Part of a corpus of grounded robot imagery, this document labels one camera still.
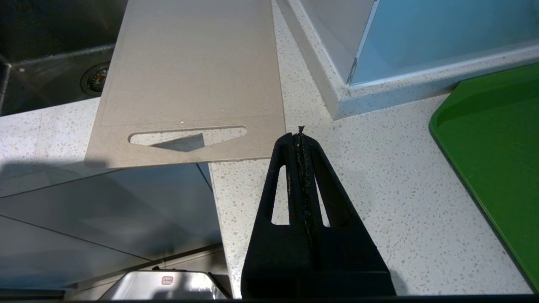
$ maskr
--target reflective metal surface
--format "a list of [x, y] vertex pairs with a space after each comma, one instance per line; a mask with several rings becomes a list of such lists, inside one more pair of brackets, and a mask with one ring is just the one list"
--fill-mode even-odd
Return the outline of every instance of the reflective metal surface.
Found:
[[127, 0], [0, 1], [0, 115], [100, 95]]
[[226, 299], [203, 272], [134, 271], [123, 276], [100, 300]]

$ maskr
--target red label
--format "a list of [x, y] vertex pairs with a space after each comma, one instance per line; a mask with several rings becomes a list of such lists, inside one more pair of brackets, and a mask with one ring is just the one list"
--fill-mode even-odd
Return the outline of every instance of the red label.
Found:
[[161, 284], [163, 284], [163, 285], [170, 285], [170, 284], [172, 284], [172, 281], [174, 281], [173, 277], [165, 276], [165, 277], [161, 278]]

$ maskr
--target kitchen counter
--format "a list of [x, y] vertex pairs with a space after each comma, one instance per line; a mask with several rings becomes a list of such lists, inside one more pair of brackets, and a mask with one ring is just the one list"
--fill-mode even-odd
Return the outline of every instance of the kitchen counter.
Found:
[[[275, 4], [274, 19], [287, 131], [305, 125], [319, 141], [397, 293], [531, 293], [429, 134], [447, 96], [333, 121]], [[0, 196], [106, 172], [83, 164], [98, 102], [0, 118]], [[268, 164], [210, 164], [235, 297]], [[284, 223], [285, 191], [277, 200], [274, 217]]]

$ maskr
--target terrazzo countertop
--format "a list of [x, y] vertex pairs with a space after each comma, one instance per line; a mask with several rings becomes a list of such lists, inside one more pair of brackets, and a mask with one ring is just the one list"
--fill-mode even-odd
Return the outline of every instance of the terrazzo countertop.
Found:
[[[274, 3], [286, 127], [318, 140], [397, 294], [531, 293], [429, 134], [447, 97], [333, 121]], [[99, 99], [0, 118], [0, 197], [104, 173], [83, 164]], [[269, 160], [210, 163], [234, 296]], [[287, 220], [280, 183], [273, 222]]]

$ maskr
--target stainless steel sink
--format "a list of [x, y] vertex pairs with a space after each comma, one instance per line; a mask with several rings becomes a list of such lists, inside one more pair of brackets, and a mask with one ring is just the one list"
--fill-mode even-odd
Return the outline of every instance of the stainless steel sink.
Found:
[[126, 4], [0, 1], [0, 115], [100, 96]]

